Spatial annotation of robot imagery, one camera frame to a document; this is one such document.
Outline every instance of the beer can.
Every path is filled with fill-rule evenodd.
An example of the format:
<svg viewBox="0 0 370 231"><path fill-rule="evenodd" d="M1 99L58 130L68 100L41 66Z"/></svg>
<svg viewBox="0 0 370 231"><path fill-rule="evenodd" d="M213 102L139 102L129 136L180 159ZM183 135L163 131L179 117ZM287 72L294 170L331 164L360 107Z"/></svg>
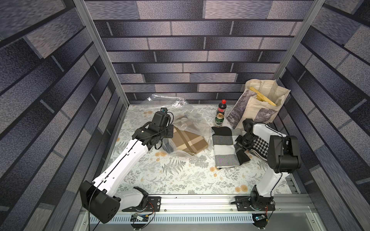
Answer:
<svg viewBox="0 0 370 231"><path fill-rule="evenodd" d="M221 127L223 122L223 114L218 113L215 118L216 127Z"/></svg>

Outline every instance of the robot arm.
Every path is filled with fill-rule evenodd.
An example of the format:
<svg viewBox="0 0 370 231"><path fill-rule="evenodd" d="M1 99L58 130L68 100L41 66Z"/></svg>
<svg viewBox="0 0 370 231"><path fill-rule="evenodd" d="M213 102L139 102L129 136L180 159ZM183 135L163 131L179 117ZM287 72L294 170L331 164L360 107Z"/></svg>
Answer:
<svg viewBox="0 0 370 231"><path fill-rule="evenodd" d="M151 122L147 122L135 131L125 150L102 174L92 183L84 181L80 185L82 206L102 223L110 221L122 207L147 204L143 202L143 197L147 196L147 193L142 189L135 187L119 195L117 189L143 155L163 138L173 137L174 127L170 121L171 117L167 114L167 109L161 108L154 114ZM125 199L123 203L120 203L121 197Z"/></svg>
<svg viewBox="0 0 370 231"><path fill-rule="evenodd" d="M268 207L269 211L273 211L275 210L273 196L276 186L301 165L298 139L295 136L275 131L266 124L255 123L252 119L245 119L243 127L246 134L237 138L237 145L246 151L253 148L253 140L258 137L266 141L269 146L267 153L269 168L262 180L253 187L249 197L232 202L232 204L240 204L244 208L255 211Z"/></svg>

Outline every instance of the folded cloth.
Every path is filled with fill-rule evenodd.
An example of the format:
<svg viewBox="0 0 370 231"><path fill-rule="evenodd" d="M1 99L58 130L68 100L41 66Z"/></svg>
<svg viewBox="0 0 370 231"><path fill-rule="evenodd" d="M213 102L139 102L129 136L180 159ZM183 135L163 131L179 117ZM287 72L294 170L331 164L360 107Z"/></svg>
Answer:
<svg viewBox="0 0 370 231"><path fill-rule="evenodd" d="M267 161L267 150L269 149L269 144L258 137L258 139L253 140L253 147L249 152L264 161Z"/></svg>
<svg viewBox="0 0 370 231"><path fill-rule="evenodd" d="M212 127L215 134L212 135L213 148L215 151L216 168L235 167L250 161L243 151L236 152L236 138L241 134L240 129L231 130L228 127Z"/></svg>

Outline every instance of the plastic bag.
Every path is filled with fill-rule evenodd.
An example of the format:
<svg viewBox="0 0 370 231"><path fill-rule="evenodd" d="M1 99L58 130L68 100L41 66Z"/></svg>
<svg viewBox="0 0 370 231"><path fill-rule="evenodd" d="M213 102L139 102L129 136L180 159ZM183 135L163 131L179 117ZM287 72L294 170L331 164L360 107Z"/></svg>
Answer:
<svg viewBox="0 0 370 231"><path fill-rule="evenodd" d="M153 94L140 104L145 110L159 111L160 108L167 108L168 112L173 114L172 124L178 130L192 132L203 136L208 143L208 147L212 147L212 135L214 131L204 117L185 99L179 97L171 97L165 95ZM141 123L145 124L148 119L142 119ZM182 150L177 150L172 139L164 138L163 149L172 156L198 158L195 153L187 153ZM211 148L207 148L199 153L209 154Z"/></svg>

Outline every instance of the brick-pattern wall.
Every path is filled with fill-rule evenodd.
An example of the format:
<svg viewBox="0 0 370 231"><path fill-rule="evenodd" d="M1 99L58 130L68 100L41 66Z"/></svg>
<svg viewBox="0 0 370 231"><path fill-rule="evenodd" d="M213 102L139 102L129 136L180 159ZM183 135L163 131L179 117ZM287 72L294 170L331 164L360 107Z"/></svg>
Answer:
<svg viewBox="0 0 370 231"><path fill-rule="evenodd" d="M370 230L370 1L327 0L280 84L276 117L298 137L301 189L327 230Z"/></svg>
<svg viewBox="0 0 370 231"><path fill-rule="evenodd" d="M123 101L72 0L0 8L0 230L69 231Z"/></svg>
<svg viewBox="0 0 370 231"><path fill-rule="evenodd" d="M86 1L130 103L236 101L272 79L312 1Z"/></svg>

